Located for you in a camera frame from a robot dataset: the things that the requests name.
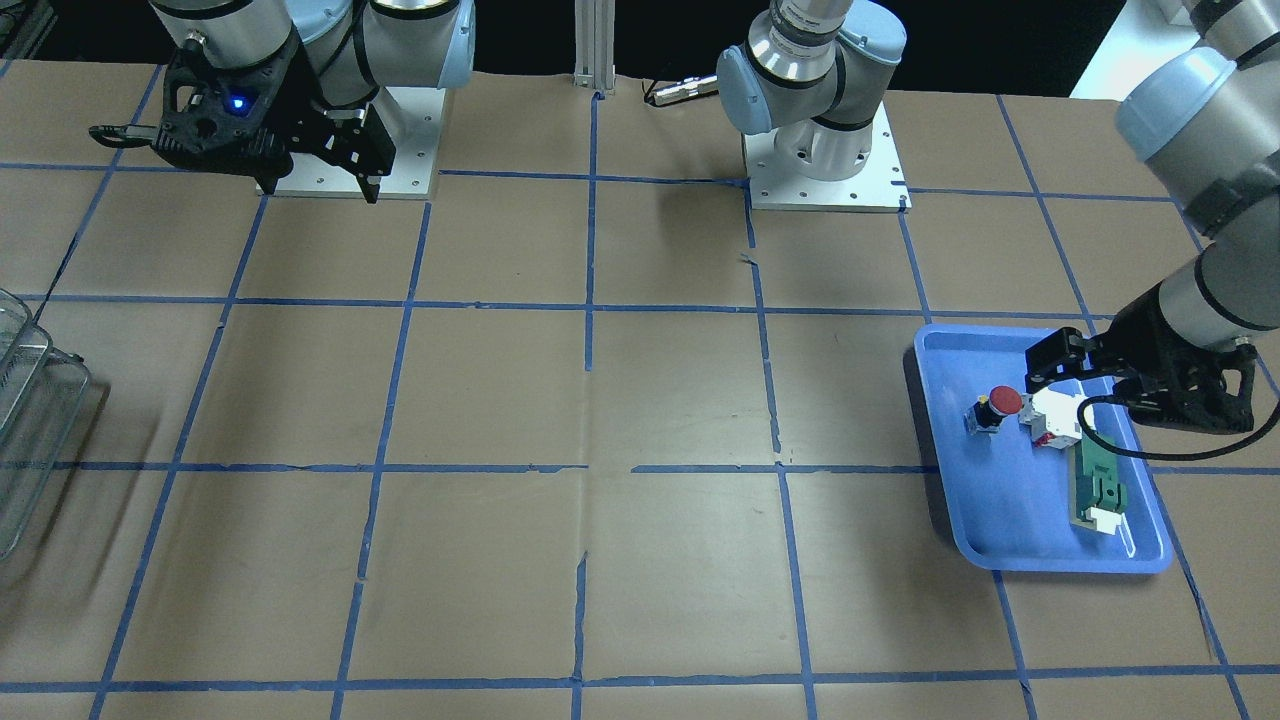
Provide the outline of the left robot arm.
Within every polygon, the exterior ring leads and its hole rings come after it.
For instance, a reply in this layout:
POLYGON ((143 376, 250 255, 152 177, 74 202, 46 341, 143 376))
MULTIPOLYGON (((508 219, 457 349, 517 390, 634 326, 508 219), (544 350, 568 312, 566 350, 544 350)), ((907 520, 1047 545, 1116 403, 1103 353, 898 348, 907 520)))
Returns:
MULTIPOLYGON (((1100 338, 1039 342, 1030 389, 1094 372, 1119 378, 1132 406, 1228 410, 1225 375, 1248 380, 1252 340, 1277 329, 1277 4, 1187 10, 1198 45, 1134 87, 1115 124, 1210 246, 1100 338)), ((906 42, 873 1, 773 1, 717 60, 722 108, 744 137, 763 137, 767 167, 842 188, 873 156, 906 42)))

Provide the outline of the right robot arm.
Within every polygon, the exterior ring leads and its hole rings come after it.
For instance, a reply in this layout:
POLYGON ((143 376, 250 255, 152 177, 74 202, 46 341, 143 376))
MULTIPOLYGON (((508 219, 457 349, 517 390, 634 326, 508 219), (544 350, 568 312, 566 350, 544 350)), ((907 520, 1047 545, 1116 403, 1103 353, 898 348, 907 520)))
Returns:
POLYGON ((426 200, 471 1, 155 1, 175 42, 154 127, 168 164, 265 195, 426 200))

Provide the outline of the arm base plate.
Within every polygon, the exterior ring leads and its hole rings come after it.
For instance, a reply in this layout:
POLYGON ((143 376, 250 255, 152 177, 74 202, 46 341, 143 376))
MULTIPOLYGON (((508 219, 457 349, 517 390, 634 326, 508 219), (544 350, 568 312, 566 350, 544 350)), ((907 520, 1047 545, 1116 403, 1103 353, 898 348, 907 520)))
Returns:
POLYGON ((869 126, 806 120, 744 135, 751 208, 763 211, 904 213, 913 208, 887 108, 869 126))
MULTIPOLYGON (((436 159, 451 92, 443 88, 381 88, 371 102, 396 141, 396 160, 381 179, 380 196, 428 200, 433 195, 436 159)), ((293 152, 293 170, 279 179, 275 196, 288 199, 364 199, 355 177, 320 158, 293 152)))

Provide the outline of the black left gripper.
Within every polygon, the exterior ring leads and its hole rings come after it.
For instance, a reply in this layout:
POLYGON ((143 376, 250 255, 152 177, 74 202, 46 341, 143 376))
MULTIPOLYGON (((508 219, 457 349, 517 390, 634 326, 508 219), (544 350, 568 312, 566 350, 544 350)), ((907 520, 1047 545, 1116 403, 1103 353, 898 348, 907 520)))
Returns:
POLYGON ((1172 404, 1216 388, 1210 354, 1184 341, 1160 305, 1158 284, 1128 304, 1092 338, 1062 327, 1024 352, 1024 388, 1037 393, 1061 380, 1088 380, 1106 370, 1124 398, 1172 404))

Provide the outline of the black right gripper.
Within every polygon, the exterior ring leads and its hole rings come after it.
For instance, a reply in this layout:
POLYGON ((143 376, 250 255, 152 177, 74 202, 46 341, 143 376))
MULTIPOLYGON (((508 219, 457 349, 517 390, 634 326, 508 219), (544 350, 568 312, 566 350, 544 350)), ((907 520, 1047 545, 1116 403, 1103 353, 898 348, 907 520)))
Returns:
POLYGON ((262 67, 262 156, 252 161, 261 193, 273 196, 285 177, 285 155, 302 152, 346 170, 365 202, 378 202, 381 179, 394 165, 396 141, 375 105, 325 111, 301 41, 287 40, 262 67))

